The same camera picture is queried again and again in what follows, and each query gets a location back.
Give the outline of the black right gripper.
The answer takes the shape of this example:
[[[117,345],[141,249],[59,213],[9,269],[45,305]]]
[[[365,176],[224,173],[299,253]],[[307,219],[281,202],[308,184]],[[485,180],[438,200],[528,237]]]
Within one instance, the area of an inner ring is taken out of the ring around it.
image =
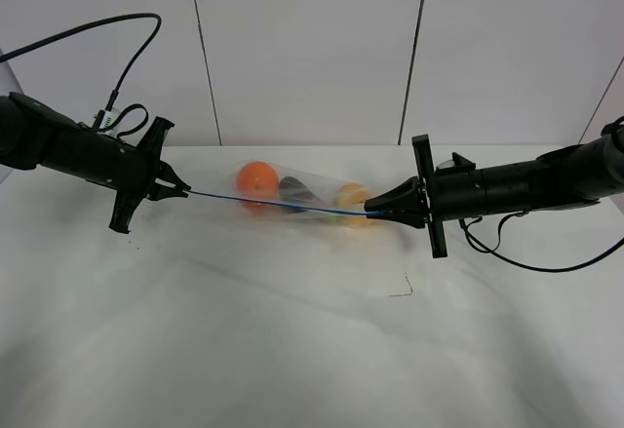
[[[466,173],[436,174],[428,135],[411,139],[418,177],[410,177],[397,187],[368,199],[364,210],[380,220],[415,229],[428,226],[434,258],[448,256],[444,222],[483,213],[483,174],[477,167]],[[426,193],[422,213],[421,184]]]

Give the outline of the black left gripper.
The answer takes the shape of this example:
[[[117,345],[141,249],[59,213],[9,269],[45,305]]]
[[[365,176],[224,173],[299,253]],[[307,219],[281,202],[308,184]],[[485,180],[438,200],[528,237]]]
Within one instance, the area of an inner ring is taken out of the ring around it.
[[[116,191],[109,228],[117,233],[128,234],[132,217],[143,199],[160,201],[171,198],[187,198],[189,189],[166,162],[161,153],[167,132],[174,124],[156,117],[136,147],[130,146],[121,153],[121,178],[114,180]],[[173,187],[161,185],[160,179]]]

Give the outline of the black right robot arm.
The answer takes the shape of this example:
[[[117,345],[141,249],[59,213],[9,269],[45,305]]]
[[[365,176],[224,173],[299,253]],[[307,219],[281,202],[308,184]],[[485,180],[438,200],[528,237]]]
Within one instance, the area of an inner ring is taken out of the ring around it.
[[[367,200],[364,210],[369,218],[427,229],[436,258],[448,254],[447,221],[584,208],[623,190],[621,119],[605,125],[591,142],[482,169],[458,153],[436,167],[426,135],[414,137],[411,144],[417,174]]]

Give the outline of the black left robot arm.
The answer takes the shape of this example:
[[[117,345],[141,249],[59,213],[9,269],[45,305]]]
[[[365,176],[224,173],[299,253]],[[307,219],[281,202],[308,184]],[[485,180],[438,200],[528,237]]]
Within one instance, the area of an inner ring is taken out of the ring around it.
[[[186,198],[191,189],[161,160],[173,126],[157,117],[132,146],[31,97],[9,93],[1,98],[1,164],[21,171],[43,166],[114,190],[109,228],[127,234],[142,200]]]

